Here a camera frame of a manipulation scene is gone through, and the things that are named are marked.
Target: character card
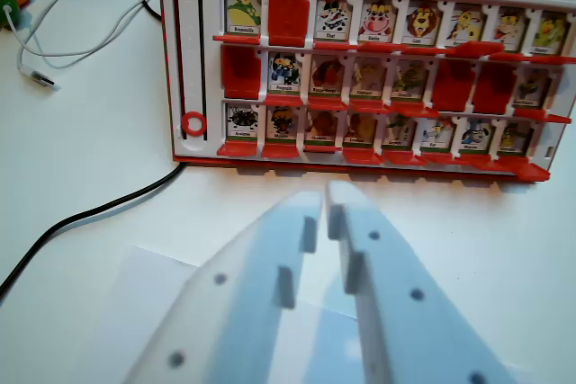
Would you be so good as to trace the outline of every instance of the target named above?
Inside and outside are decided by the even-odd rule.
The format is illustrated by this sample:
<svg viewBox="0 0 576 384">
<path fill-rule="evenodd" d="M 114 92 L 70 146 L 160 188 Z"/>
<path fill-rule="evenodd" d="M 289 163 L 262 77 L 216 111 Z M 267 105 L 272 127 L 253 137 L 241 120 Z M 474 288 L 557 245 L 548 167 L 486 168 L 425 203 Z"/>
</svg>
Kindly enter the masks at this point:
<svg viewBox="0 0 576 384">
<path fill-rule="evenodd" d="M 410 0 L 403 44 L 434 45 L 442 14 L 434 1 Z"/>
<path fill-rule="evenodd" d="M 306 120 L 304 144 L 312 146 L 334 146 L 336 142 L 338 118 L 333 112 L 308 110 Z"/>
<path fill-rule="evenodd" d="M 271 51 L 268 57 L 268 92 L 300 94 L 302 65 L 295 53 Z"/>
<path fill-rule="evenodd" d="M 504 44 L 506 51 L 519 51 L 526 27 L 524 9 L 501 7 L 492 41 Z"/>
<path fill-rule="evenodd" d="M 514 96 L 514 107 L 540 108 L 548 91 L 548 71 L 528 69 Z"/>
<path fill-rule="evenodd" d="M 298 117 L 292 107 L 267 107 L 266 142 L 295 143 Z"/>
<path fill-rule="evenodd" d="M 455 47 L 470 40 L 480 40 L 484 20 L 479 4 L 456 4 L 445 45 Z"/>
<path fill-rule="evenodd" d="M 379 58 L 356 58 L 350 97 L 380 99 L 385 76 L 386 70 Z"/>
<path fill-rule="evenodd" d="M 260 10 L 260 0 L 226 0 L 226 32 L 259 35 Z"/>
<path fill-rule="evenodd" d="M 567 33 L 568 21 L 565 13 L 543 11 L 530 52 L 545 55 L 558 54 L 562 48 L 564 35 Z"/>
<path fill-rule="evenodd" d="M 420 150 L 423 152 L 449 152 L 456 126 L 450 118 L 426 119 Z"/>
<path fill-rule="evenodd" d="M 391 98 L 400 101 L 418 101 L 424 96 L 428 71 L 422 60 L 399 60 Z"/>
<path fill-rule="evenodd" d="M 468 119 L 462 134 L 460 153 L 488 153 L 494 136 L 490 119 Z"/>
<path fill-rule="evenodd" d="M 392 0 L 364 0 L 358 40 L 392 42 L 396 13 Z"/>
<path fill-rule="evenodd" d="M 342 146 L 370 148 L 374 145 L 377 120 L 372 114 L 349 113 L 346 121 L 348 132 Z"/>
<path fill-rule="evenodd" d="M 256 141 L 258 112 L 244 103 L 226 104 L 226 139 Z"/>
<path fill-rule="evenodd" d="M 398 113 L 386 116 L 382 147 L 395 150 L 410 150 L 415 130 L 416 122 L 414 119 L 404 117 Z"/>
<path fill-rule="evenodd" d="M 511 122 L 506 125 L 498 148 L 499 155 L 523 156 L 528 151 L 534 129 L 529 121 Z"/>
<path fill-rule="evenodd" d="M 312 56 L 310 94 L 340 96 L 344 66 L 336 56 Z"/>
<path fill-rule="evenodd" d="M 346 0 L 318 0 L 316 7 L 317 40 L 347 40 L 352 6 Z"/>
</svg>

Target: screw hole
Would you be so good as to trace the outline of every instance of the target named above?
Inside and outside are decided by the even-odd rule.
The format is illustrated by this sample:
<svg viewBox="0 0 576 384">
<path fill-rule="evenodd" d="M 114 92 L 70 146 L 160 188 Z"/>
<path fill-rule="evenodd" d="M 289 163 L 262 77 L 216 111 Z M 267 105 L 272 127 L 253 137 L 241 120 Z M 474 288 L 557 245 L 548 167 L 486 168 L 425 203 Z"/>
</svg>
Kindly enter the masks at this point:
<svg viewBox="0 0 576 384">
<path fill-rule="evenodd" d="M 479 372 L 472 373 L 468 380 L 471 382 L 471 384 L 486 384 L 487 382 L 484 376 Z"/>
<path fill-rule="evenodd" d="M 222 283 L 224 283 L 227 279 L 228 276 L 226 276 L 226 274 L 218 273 L 216 276 L 214 276 L 214 283 L 216 283 L 216 285 L 222 285 Z"/>
<path fill-rule="evenodd" d="M 424 299 L 424 292 L 420 288 L 415 288 L 410 292 L 410 296 L 417 301 Z"/>
<path fill-rule="evenodd" d="M 184 354 L 180 351 L 174 351 L 168 356 L 168 365 L 172 369 L 179 368 L 184 364 L 185 357 Z"/>
</svg>

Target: white cable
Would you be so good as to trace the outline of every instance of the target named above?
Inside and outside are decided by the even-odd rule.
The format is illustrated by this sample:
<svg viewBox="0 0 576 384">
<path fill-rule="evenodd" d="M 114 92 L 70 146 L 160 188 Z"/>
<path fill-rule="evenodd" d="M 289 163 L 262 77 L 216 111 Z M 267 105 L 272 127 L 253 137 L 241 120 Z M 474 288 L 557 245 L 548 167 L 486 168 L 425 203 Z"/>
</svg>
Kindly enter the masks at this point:
<svg viewBox="0 0 576 384">
<path fill-rule="evenodd" d="M 99 43 L 96 44 L 94 47 L 92 47 L 91 49 L 86 49 L 83 51 L 77 51 L 77 52 L 70 52 L 70 53 L 44 53 L 41 51 L 36 51 L 34 49 L 31 49 L 30 47 L 28 47 L 28 42 L 30 41 L 30 39 L 32 38 L 32 36 L 34 35 L 34 33 L 38 30 L 38 28 L 40 27 L 42 21 L 44 20 L 44 18 L 46 17 L 46 15 L 48 14 L 48 12 L 52 9 L 52 7 L 58 2 L 58 0 L 52 0 L 49 5 L 44 8 L 44 10 L 40 13 L 38 19 L 36 20 L 36 23 L 34 24 L 34 26 L 32 27 L 30 33 L 28 34 L 26 41 L 22 41 L 21 38 L 17 35 L 16 33 L 16 29 L 14 26 L 14 23 L 12 22 L 12 18 L 10 17 L 10 12 L 11 9 L 9 6 L 5 6 L 4 7 L 4 14 L 6 15 L 6 19 L 8 21 L 8 25 L 10 26 L 15 38 L 18 40 L 18 42 L 20 43 L 21 47 L 18 50 L 18 56 L 16 59 L 16 66 L 18 67 L 18 70 L 25 74 L 26 76 L 29 76 L 31 79 L 33 79 L 34 81 L 36 81 L 37 83 L 39 83 L 40 85 L 44 85 L 47 87 L 52 88 L 53 90 L 57 90 L 58 87 L 54 84 L 53 81 L 51 81 L 49 78 L 47 78 L 45 75 L 43 75 L 42 73 L 34 70 L 31 67 L 28 67 L 27 65 L 24 65 L 22 62 L 22 57 L 23 57 L 23 51 L 26 49 L 27 51 L 31 52 L 31 54 L 34 54 L 36 56 L 40 56 L 43 58 L 59 58 L 59 57 L 72 57 L 72 56 L 80 56 L 80 55 L 84 55 L 83 57 L 71 62 L 70 64 L 68 64 L 67 66 L 73 65 L 77 62 L 79 62 L 80 60 L 91 56 L 92 54 L 94 54 L 96 51 L 98 51 L 99 49 L 102 49 L 103 47 L 105 47 L 106 45 L 108 45 L 110 42 L 112 42 L 113 40 L 115 40 L 121 33 L 122 31 L 126 28 L 126 26 L 130 23 L 130 21 L 132 20 L 132 18 L 134 17 L 134 14 L 132 16 L 130 16 L 128 18 L 128 20 L 122 25 L 122 27 L 120 27 L 119 31 L 118 28 L 122 22 L 122 20 L 130 13 L 132 12 L 135 8 L 137 8 L 137 11 L 142 7 L 142 1 L 143 0 L 138 0 L 138 2 L 136 2 L 135 4 L 133 4 L 130 8 L 128 8 L 126 11 L 124 11 L 124 13 L 122 13 L 122 15 L 120 16 L 120 18 L 117 20 L 117 22 L 114 24 L 114 26 L 112 27 L 112 29 L 110 30 L 110 32 L 103 38 L 103 40 Z"/>
</svg>

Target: cartoon dog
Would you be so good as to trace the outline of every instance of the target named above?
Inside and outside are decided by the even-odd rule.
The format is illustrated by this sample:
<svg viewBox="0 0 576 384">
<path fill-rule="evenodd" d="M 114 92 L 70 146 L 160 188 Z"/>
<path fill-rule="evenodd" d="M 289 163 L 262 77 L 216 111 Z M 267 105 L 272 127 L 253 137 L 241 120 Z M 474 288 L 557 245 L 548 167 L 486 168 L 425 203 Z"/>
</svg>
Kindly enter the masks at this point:
<svg viewBox="0 0 576 384">
<path fill-rule="evenodd" d="M 408 31 L 417 38 L 428 35 L 438 26 L 438 16 L 427 4 L 409 15 Z"/>
<path fill-rule="evenodd" d="M 473 23 L 480 22 L 479 18 L 473 17 L 470 11 L 463 11 L 460 15 L 453 16 L 452 21 L 454 20 L 456 24 L 448 35 L 449 40 L 478 40 L 480 27 Z"/>
<path fill-rule="evenodd" d="M 277 53 L 272 61 L 273 81 L 283 77 L 285 85 L 297 85 L 300 73 L 296 67 L 296 57 L 292 54 Z"/>
<path fill-rule="evenodd" d="M 359 35 L 390 35 L 392 33 L 391 20 L 388 15 L 391 8 L 384 4 L 382 0 L 368 5 L 366 11 L 368 15 L 362 23 Z"/>
<path fill-rule="evenodd" d="M 337 60 L 322 63 L 312 74 L 312 83 L 317 87 L 336 88 L 342 65 Z"/>
<path fill-rule="evenodd" d="M 515 10 L 504 10 L 494 32 L 494 40 L 506 44 L 512 43 L 518 36 L 521 26 L 520 13 Z"/>
<path fill-rule="evenodd" d="M 314 136 L 331 137 L 336 134 L 336 119 L 330 112 L 319 112 L 316 117 L 312 117 L 306 132 Z"/>
<path fill-rule="evenodd" d="M 536 47 L 550 47 L 560 42 L 564 36 L 564 21 L 560 17 L 550 16 L 543 18 L 540 29 L 534 38 Z"/>
<path fill-rule="evenodd" d="M 287 133 L 292 124 L 292 110 L 287 107 L 278 107 L 272 113 L 272 123 L 277 133 Z"/>
<path fill-rule="evenodd" d="M 462 144 L 480 144 L 490 131 L 482 127 L 481 121 L 471 121 L 470 128 L 462 135 Z"/>
<path fill-rule="evenodd" d="M 344 4 L 339 0 L 326 0 L 319 14 L 323 31 L 343 31 L 346 28 L 349 12 L 343 7 Z"/>
</svg>

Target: cartoon lion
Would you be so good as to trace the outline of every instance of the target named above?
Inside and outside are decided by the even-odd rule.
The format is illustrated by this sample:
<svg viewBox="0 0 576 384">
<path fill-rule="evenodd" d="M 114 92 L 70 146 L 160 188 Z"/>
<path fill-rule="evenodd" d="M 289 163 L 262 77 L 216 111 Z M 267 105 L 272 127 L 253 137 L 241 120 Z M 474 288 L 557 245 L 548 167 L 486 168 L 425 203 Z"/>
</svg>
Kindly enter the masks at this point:
<svg viewBox="0 0 576 384">
<path fill-rule="evenodd" d="M 408 31 L 417 38 L 428 35 L 438 26 L 438 16 L 427 4 L 409 15 Z"/>
</svg>

